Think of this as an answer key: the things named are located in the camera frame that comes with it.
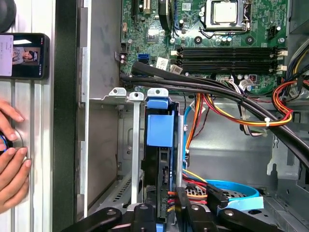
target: hand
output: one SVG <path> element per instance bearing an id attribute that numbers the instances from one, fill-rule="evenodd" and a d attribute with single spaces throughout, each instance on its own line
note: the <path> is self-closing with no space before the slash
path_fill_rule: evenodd
<path id="1" fill-rule="evenodd" d="M 7 139 L 14 141 L 17 139 L 17 136 L 3 113 L 17 122 L 22 122 L 24 119 L 13 107 L 9 105 L 9 103 L 0 100 L 0 131 L 2 131 Z"/>
<path id="2" fill-rule="evenodd" d="M 23 162 L 26 153 L 26 148 L 9 148 L 0 156 L 0 214 L 21 203 L 28 193 L 31 161 Z"/>

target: phone screen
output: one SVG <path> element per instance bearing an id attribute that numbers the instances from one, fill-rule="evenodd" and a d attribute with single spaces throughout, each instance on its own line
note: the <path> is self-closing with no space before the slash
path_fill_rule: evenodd
<path id="1" fill-rule="evenodd" d="M 47 74 L 48 37 L 44 34 L 1 34 L 0 76 L 41 79 Z"/>

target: cpu socket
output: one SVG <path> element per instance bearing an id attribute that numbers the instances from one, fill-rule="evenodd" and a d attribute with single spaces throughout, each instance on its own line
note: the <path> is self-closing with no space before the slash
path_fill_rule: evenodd
<path id="1" fill-rule="evenodd" d="M 206 0 L 200 21 L 203 31 L 214 34 L 250 30 L 251 0 Z"/>

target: yellow wire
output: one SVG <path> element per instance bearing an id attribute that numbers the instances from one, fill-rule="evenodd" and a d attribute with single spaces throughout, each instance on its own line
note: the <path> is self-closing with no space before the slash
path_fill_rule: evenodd
<path id="1" fill-rule="evenodd" d="M 169 209 L 168 209 L 168 212 L 170 212 L 170 211 L 172 211 L 172 210 L 175 210 L 175 207 L 174 207 L 174 206 L 171 207 L 171 208 L 169 208 Z"/>
<path id="2" fill-rule="evenodd" d="M 296 66 L 295 66 L 295 68 L 294 68 L 294 73 L 293 73 L 293 74 L 297 73 L 297 70 L 298 70 L 298 68 L 299 68 L 299 65 L 300 65 L 301 61 L 304 59 L 304 57 L 306 56 L 306 54 L 307 54 L 308 51 L 309 51 L 309 49 L 301 56 L 301 58 L 300 58 L 299 61 L 297 62 Z"/>
<path id="3" fill-rule="evenodd" d="M 208 97 L 209 101 L 212 102 L 212 99 L 209 97 L 209 95 L 207 95 L 207 97 Z M 218 106 L 214 105 L 214 107 L 215 107 L 216 110 L 220 111 L 222 114 L 235 119 L 240 124 L 241 123 L 245 123 L 245 124 L 250 124 L 250 125 L 254 125 L 254 126 L 261 126 L 261 127 L 265 127 L 266 126 L 265 122 L 248 122 L 248 121 L 236 119 L 232 115 L 230 115 L 229 113 L 227 113 L 224 110 L 220 109 Z M 282 125 L 282 124 L 285 124 L 285 123 L 288 123 L 289 121 L 291 121 L 292 118 L 293 118 L 292 115 L 290 115 L 287 120 L 279 121 L 279 122 L 270 122 L 269 125 L 271 125 L 271 126 Z"/>
<path id="4" fill-rule="evenodd" d="M 191 130 L 190 130 L 189 137 L 188 137 L 187 142 L 186 142 L 186 145 L 185 145 L 185 148 L 186 148 L 186 149 L 189 149 L 191 139 L 192 139 L 192 137 L 194 136 L 194 135 L 193 135 L 193 130 L 194 130 L 195 122 L 196 122 L 196 120 L 197 120 L 197 115 L 199 114 L 198 108 L 199 108 L 199 105 L 200 105 L 200 101 L 201 101 L 201 95 L 198 93 L 198 94 L 197 94 L 197 104 L 196 104 L 196 106 L 195 106 L 194 120 L 193 120 L 193 124 L 192 124 Z"/>
<path id="5" fill-rule="evenodd" d="M 191 195 L 187 194 L 188 197 L 190 198 L 207 198 L 207 195 Z"/>
<path id="6" fill-rule="evenodd" d="M 207 181 L 204 180 L 202 177 L 200 177 L 200 176 L 198 176 L 198 175 L 196 175 L 196 174 L 194 174 L 194 173 L 192 173 L 192 172 L 190 172 L 190 171 L 188 171 L 188 170 L 186 170 L 186 169 L 184 169 L 184 168 L 183 168 L 183 171 L 186 172 L 186 173 L 189 173 L 191 176 L 194 176 L 194 177 L 196 177 L 197 179 L 200 179 L 201 181 L 207 183 Z"/>

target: green circuit board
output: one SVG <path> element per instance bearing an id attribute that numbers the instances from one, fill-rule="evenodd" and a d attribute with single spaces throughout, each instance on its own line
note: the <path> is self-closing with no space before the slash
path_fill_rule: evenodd
<path id="1" fill-rule="evenodd" d="M 149 54 L 151 57 L 161 57 L 170 59 L 170 52 L 175 50 L 175 45 L 183 47 L 285 47 L 287 4 L 288 0 L 252 0 L 251 1 L 251 30 L 244 34 L 231 35 L 232 41 L 223 44 L 224 35 L 214 35 L 207 39 L 199 32 L 201 26 L 199 12 L 205 5 L 205 0 L 176 0 L 176 17 L 179 21 L 184 20 L 182 30 L 166 33 L 158 19 L 158 0 L 151 0 L 150 14 L 138 14 L 137 24 L 131 18 L 132 0 L 123 0 L 123 25 L 127 29 L 121 35 L 122 43 L 129 43 L 129 53 L 126 65 L 121 65 L 120 69 L 124 73 L 130 73 L 133 63 L 137 60 L 138 54 Z M 279 26 L 281 30 L 272 40 L 267 39 L 267 29 L 271 26 Z M 194 38 L 202 37 L 202 43 L 196 44 Z M 248 44 L 246 38 L 252 36 L 253 43 Z M 154 67 L 156 61 L 150 59 Z M 236 73 L 241 75 L 251 75 L 254 73 Z M 257 76 L 257 81 L 251 90 L 254 94 L 263 94 L 272 90 L 277 85 L 277 78 L 280 75 Z"/>

